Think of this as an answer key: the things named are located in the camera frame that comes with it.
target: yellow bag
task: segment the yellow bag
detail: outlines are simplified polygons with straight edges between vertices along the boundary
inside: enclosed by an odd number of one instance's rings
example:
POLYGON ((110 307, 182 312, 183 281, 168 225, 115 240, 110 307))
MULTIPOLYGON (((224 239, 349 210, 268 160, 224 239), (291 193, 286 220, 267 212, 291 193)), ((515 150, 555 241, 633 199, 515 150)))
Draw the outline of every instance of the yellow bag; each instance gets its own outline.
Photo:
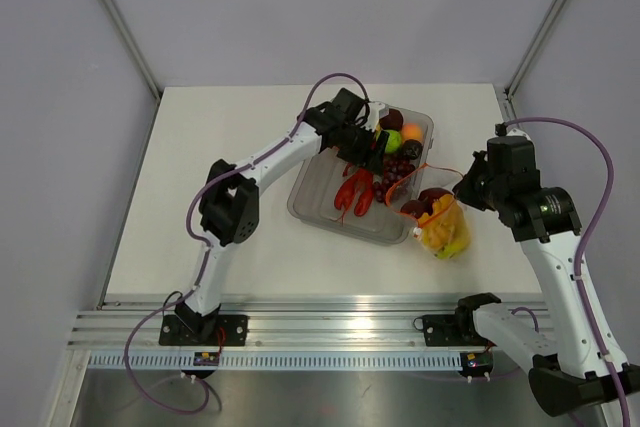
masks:
POLYGON ((456 170, 433 167, 425 163, 391 186, 385 198, 387 206, 414 227, 413 237, 438 259, 450 259, 471 243, 463 208, 451 193, 451 187, 460 179, 462 174, 456 170), (410 185, 411 176, 419 170, 424 170, 423 189, 426 189, 427 194, 431 190, 435 195, 426 195, 426 200, 423 201, 425 213, 416 219, 403 213, 401 209, 407 200, 406 187, 410 185))

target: white tabletop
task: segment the white tabletop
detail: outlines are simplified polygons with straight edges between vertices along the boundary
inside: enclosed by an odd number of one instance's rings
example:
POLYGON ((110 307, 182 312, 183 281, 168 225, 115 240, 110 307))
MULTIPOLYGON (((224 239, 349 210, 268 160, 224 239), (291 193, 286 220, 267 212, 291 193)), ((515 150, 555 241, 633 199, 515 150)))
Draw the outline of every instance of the white tabletop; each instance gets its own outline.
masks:
MULTIPOLYGON (((339 89, 318 89, 313 105, 339 89)), ((357 87, 346 86, 359 93, 357 87)), ((132 200, 107 294, 185 290, 199 245, 184 222, 193 195, 219 158, 242 159, 283 135, 310 86, 175 87, 165 91, 132 200)), ((502 120, 489 84, 369 85, 372 100, 424 112, 435 124, 433 165, 466 172, 502 120)), ((533 270, 495 213, 468 210, 472 246, 437 260, 409 238, 377 246, 292 217, 287 198, 299 168, 260 198, 260 226, 238 250, 225 293, 261 296, 531 294, 533 270)), ((199 216, 194 218, 199 228, 199 216)))

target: purple cable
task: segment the purple cable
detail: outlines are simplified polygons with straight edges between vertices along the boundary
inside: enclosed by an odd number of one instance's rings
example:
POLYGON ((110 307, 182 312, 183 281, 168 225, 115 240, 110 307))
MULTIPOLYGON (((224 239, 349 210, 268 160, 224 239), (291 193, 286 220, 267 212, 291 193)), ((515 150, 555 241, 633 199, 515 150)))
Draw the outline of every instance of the purple cable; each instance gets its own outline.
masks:
POLYGON ((536 332, 540 332, 538 317, 536 317, 536 314, 533 310, 531 310, 529 307, 524 307, 524 306, 516 307, 511 311, 511 315, 516 315, 518 312, 526 312, 527 314, 529 314, 531 316, 531 320, 533 320, 533 330, 535 330, 536 332))
MULTIPOLYGON (((284 145, 289 143, 290 138, 293 137, 296 134, 296 132, 300 128, 300 125, 304 121, 304 114, 307 111, 307 109, 309 108, 309 105, 311 104, 311 99, 313 98, 313 94, 315 93, 315 91, 318 89, 318 87, 320 87, 320 85, 325 83, 327 80, 333 79, 335 77, 345 77, 347 79, 352 80, 356 84, 358 84, 358 86, 362 89, 362 93, 364 94, 365 101, 367 101, 367 102, 369 101, 369 94, 367 93, 367 89, 364 87, 362 82, 360 82, 360 80, 355 78, 353 75, 346 74, 346 73, 343 73, 343 72, 336 72, 336 73, 333 73, 333 74, 325 75, 318 82, 316 82, 313 85, 313 87, 311 88, 311 90, 309 91, 309 94, 307 95, 307 99, 306 99, 306 101, 304 103, 304 107, 302 108, 302 111, 300 112, 300 114, 296 118, 296 123, 293 126, 293 128, 291 129, 291 132, 289 132, 289 135, 287 137, 285 137, 284 139, 282 139, 280 142, 278 142, 278 144, 276 144, 274 147, 269 149, 267 152, 262 154, 260 157, 255 159, 254 162, 253 162, 253 166, 259 164, 262 161, 264 161, 266 158, 268 158, 269 156, 273 155, 275 152, 280 150, 284 145)), ((247 165, 243 165, 242 167, 237 167, 236 169, 234 169, 234 170, 232 170, 230 172, 225 172, 224 174, 219 175, 218 177, 215 177, 215 178, 211 179, 209 182, 207 182, 204 185, 204 187, 202 187, 198 191, 198 193, 195 195, 195 197, 191 201, 191 204, 189 205, 189 208, 187 209, 186 229, 187 229, 187 233, 189 234, 189 236, 191 238, 203 242, 209 248, 212 247, 211 242, 209 241, 209 239, 207 239, 206 237, 204 237, 202 235, 196 234, 195 231, 193 230, 192 226, 191 226, 192 221, 193 221, 193 213, 194 213, 194 211, 196 209, 196 206, 198 205, 198 202, 200 201, 202 196, 211 187, 216 185, 218 182, 221 182, 224 179, 228 179, 229 177, 231 177, 231 176, 233 176, 235 174, 244 172, 245 170, 250 169, 251 167, 252 167, 252 165, 247 164, 247 165)), ((197 288, 197 286, 200 285, 200 281, 202 280, 202 277, 204 276, 204 271, 205 271, 205 269, 207 267, 207 262, 209 260, 210 252, 211 252, 210 250, 205 251, 204 256, 202 258, 202 264, 200 264, 200 269, 198 270, 198 275, 196 276, 196 280, 194 282, 194 286, 196 288, 197 288)), ((127 341, 124 344, 124 356, 123 356, 124 357, 124 367, 125 367, 125 371, 127 372, 127 375, 129 376, 129 379, 131 379, 131 382, 133 382, 134 387, 140 392, 142 397, 144 397, 149 402, 157 405, 158 407, 160 407, 162 409, 168 410, 169 412, 173 412, 173 413, 180 414, 180 415, 197 414, 197 413, 202 412, 206 408, 207 403, 209 402, 209 390, 206 387, 208 384, 206 382, 204 382, 203 380, 201 380, 201 379, 198 379, 198 378, 195 379, 196 381, 198 381, 198 383, 205 390, 205 394, 206 394, 205 395, 205 400, 202 403, 202 405, 200 407, 198 407, 197 409, 195 409, 195 410, 177 409, 177 408, 172 407, 170 405, 164 404, 164 403, 160 402, 159 400, 154 399, 144 389, 144 387, 140 384, 140 382, 138 382, 138 379, 136 378, 135 374, 133 373, 133 369, 131 368, 131 361, 129 359, 129 350, 131 348, 131 343, 133 342, 133 338, 135 337, 135 335, 138 333, 138 331, 142 328, 142 326, 145 323, 147 323, 150 319, 152 319, 154 316, 158 315, 159 313, 164 312, 165 310, 170 309, 171 307, 175 307, 176 305, 178 305, 181 302, 184 302, 189 297, 191 297, 194 293, 195 293, 195 290, 191 289, 184 296, 178 298, 176 301, 171 302, 171 303, 169 303, 169 304, 167 304, 167 305, 165 305, 163 307, 160 307, 159 309, 154 310, 149 315, 144 317, 133 328, 133 330, 129 334, 129 337, 127 338, 127 341)))
POLYGON ((571 420, 573 420, 573 423, 576 425, 576 427, 584 427, 584 424, 576 414, 574 414, 573 412, 569 412, 567 415, 571 420))
MULTIPOLYGON (((169 382, 178 381, 178 380, 183 380, 183 378, 181 376, 179 376, 179 375, 172 375, 170 377, 165 377, 164 379, 160 379, 157 382, 155 382, 154 384, 152 384, 151 386, 147 387, 146 390, 147 390, 147 392, 151 392, 151 391, 157 389, 158 387, 160 387, 161 385, 167 384, 169 382)), ((207 389, 216 398, 216 400, 218 402, 219 410, 222 410, 222 400, 220 400, 220 396, 218 395, 218 393, 209 384, 207 384, 207 389)), ((111 409, 111 408, 105 406, 100 400, 101 397, 98 397, 98 404, 100 405, 102 410, 104 410, 105 412, 110 413, 110 414, 115 414, 115 413, 122 412, 123 410, 128 409, 133 404, 135 404, 137 401, 139 401, 141 398, 142 397, 140 395, 138 395, 138 396, 134 397, 133 399, 131 399, 130 401, 128 401, 126 404, 121 405, 120 407, 116 407, 114 409, 111 409)))
MULTIPOLYGON (((596 225, 600 221, 600 217, 602 217, 602 213, 604 212, 605 207, 607 206, 607 202, 609 201, 609 197, 611 195, 611 190, 613 188, 613 177, 614 177, 614 168, 613 168, 613 160, 611 160, 611 155, 607 151, 604 144, 591 132, 589 132, 584 127, 579 126, 573 122, 569 122, 567 120, 556 119, 553 117, 525 117, 522 119, 510 120, 505 122, 505 126, 510 126, 514 124, 524 124, 528 122, 543 122, 550 124, 559 124, 564 125, 565 127, 569 127, 573 130, 580 132, 582 135, 587 137, 591 142, 598 147, 602 157, 604 158, 605 163, 607 164, 607 183, 604 187, 604 192, 602 194, 602 198, 600 199, 600 203, 598 204, 598 208, 596 209, 595 214, 593 214, 593 218, 589 225, 587 226, 580 242, 578 243, 578 248, 576 249, 576 253, 573 258, 573 273, 576 277, 576 286, 578 288, 578 293, 580 294, 580 299, 582 301, 582 307, 584 308, 584 312, 587 316, 587 320, 589 322, 589 326, 591 328, 591 332, 593 333, 593 337, 596 340, 596 344, 598 349, 600 350, 600 354, 604 358, 609 354, 609 350, 607 349, 607 344, 602 337, 602 332, 600 332, 600 328, 598 327, 598 322, 596 320, 596 316, 593 312, 593 307, 591 307, 591 302, 589 300, 589 296, 587 294, 587 289, 584 285, 583 280, 580 278, 582 275, 582 256, 587 248, 587 243, 591 238, 591 234, 596 228, 596 225)), ((618 400, 620 401, 620 410, 622 411, 622 425, 623 427, 631 426, 631 418, 629 414, 629 404, 627 403, 627 397, 624 392, 624 388, 622 387, 622 382, 620 381, 620 376, 613 365, 612 362, 605 360, 605 364, 607 366, 607 370, 613 379, 613 384, 616 388, 616 393, 618 394, 618 400)))

